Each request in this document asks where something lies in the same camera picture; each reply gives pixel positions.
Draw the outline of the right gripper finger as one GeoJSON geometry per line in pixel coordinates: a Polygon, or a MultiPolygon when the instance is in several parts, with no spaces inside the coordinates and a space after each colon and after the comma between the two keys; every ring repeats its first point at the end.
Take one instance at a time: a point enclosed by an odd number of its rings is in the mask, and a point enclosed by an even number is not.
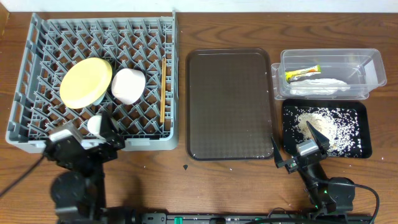
{"type": "Polygon", "coordinates": [[[326,136],[324,136],[321,132],[316,130],[309,121],[307,121],[306,124],[317,146],[319,148],[329,148],[330,140],[326,136]]]}
{"type": "Polygon", "coordinates": [[[284,166],[284,160],[279,152],[279,148],[278,148],[273,137],[271,137],[271,142],[272,142],[273,151],[274,151],[273,154],[274,154],[275,166],[279,169],[284,166]]]}

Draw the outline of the white cup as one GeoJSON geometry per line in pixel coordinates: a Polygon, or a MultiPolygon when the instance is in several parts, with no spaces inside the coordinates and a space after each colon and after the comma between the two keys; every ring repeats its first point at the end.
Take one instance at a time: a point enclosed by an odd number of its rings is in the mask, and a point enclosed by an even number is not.
{"type": "Polygon", "coordinates": [[[105,139],[103,134],[106,131],[111,131],[110,124],[113,125],[116,131],[119,131],[119,126],[114,118],[108,115],[105,117],[102,115],[95,115],[88,120],[87,128],[92,135],[99,139],[105,139]]]}

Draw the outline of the white bowl with crumbs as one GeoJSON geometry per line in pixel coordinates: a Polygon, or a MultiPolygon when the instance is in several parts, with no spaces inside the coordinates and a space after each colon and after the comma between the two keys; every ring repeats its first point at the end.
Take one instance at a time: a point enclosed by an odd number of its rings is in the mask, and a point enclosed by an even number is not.
{"type": "Polygon", "coordinates": [[[142,96],[145,87],[146,78],[142,71],[124,68],[114,76],[111,92],[117,100],[131,105],[142,96]]]}

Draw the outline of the yellow round plate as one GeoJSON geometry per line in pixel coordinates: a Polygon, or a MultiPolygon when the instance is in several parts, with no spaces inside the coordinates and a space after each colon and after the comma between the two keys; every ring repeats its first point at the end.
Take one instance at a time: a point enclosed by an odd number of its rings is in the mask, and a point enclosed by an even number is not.
{"type": "Polygon", "coordinates": [[[87,58],[72,66],[63,77],[60,97],[71,109],[80,109],[102,98],[113,76],[111,64],[101,58],[87,58]]]}

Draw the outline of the white tissue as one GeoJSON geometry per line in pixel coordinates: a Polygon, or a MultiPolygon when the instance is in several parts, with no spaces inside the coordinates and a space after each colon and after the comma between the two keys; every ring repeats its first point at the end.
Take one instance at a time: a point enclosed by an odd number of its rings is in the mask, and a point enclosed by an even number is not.
{"type": "Polygon", "coordinates": [[[332,95],[337,91],[349,90],[350,86],[335,78],[320,78],[314,80],[303,80],[290,84],[290,94],[298,96],[308,95],[332,95]]]}

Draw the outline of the green yellow snack wrapper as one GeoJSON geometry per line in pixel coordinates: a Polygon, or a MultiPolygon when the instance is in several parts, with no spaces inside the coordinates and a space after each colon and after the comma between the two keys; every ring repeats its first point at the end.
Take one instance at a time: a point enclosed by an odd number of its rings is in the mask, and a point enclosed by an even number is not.
{"type": "Polygon", "coordinates": [[[288,71],[285,72],[285,79],[287,82],[293,82],[298,80],[301,77],[307,77],[311,75],[317,75],[321,73],[321,67],[319,65],[315,65],[308,68],[303,68],[300,70],[288,71]]]}

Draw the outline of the wooden chopstick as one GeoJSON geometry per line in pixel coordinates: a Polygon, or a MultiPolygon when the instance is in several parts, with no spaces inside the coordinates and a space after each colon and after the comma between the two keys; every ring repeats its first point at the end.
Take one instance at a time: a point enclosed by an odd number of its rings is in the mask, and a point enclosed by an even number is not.
{"type": "Polygon", "coordinates": [[[167,61],[166,61],[166,58],[165,58],[165,87],[166,87],[166,76],[167,76],[167,64],[166,64],[166,62],[167,61]]]}
{"type": "Polygon", "coordinates": [[[162,58],[162,73],[161,73],[161,102],[160,102],[160,122],[164,123],[164,100],[165,100],[165,58],[162,58]]]}

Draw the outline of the light blue bowl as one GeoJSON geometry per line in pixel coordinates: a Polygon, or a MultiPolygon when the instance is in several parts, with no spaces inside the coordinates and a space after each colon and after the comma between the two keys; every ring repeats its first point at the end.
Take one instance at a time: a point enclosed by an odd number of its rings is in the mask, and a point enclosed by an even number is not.
{"type": "Polygon", "coordinates": [[[94,102],[92,103],[92,105],[94,105],[94,106],[99,105],[99,104],[102,102],[102,100],[103,100],[105,94],[106,94],[106,93],[103,93],[96,101],[94,101],[94,102]]]}

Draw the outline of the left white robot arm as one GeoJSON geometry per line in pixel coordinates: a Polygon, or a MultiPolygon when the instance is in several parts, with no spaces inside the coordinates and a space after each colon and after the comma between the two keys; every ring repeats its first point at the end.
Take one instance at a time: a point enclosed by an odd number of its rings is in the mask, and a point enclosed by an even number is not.
{"type": "Polygon", "coordinates": [[[125,142],[107,112],[101,113],[99,135],[105,142],[85,149],[70,123],[54,129],[45,142],[42,155],[67,170],[50,188],[59,223],[106,223],[103,164],[117,159],[125,142]]]}

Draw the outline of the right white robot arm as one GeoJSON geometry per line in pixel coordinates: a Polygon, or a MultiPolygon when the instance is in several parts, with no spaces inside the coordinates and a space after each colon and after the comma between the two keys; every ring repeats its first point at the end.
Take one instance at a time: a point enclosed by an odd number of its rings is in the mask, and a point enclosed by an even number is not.
{"type": "Polygon", "coordinates": [[[327,177],[320,162],[327,158],[330,140],[312,124],[307,123],[307,128],[311,138],[297,144],[297,153],[288,160],[283,160],[275,141],[271,141],[275,165],[286,168],[290,174],[299,173],[309,198],[317,209],[312,218],[318,215],[344,215],[353,210],[355,186],[348,178],[327,177]]]}

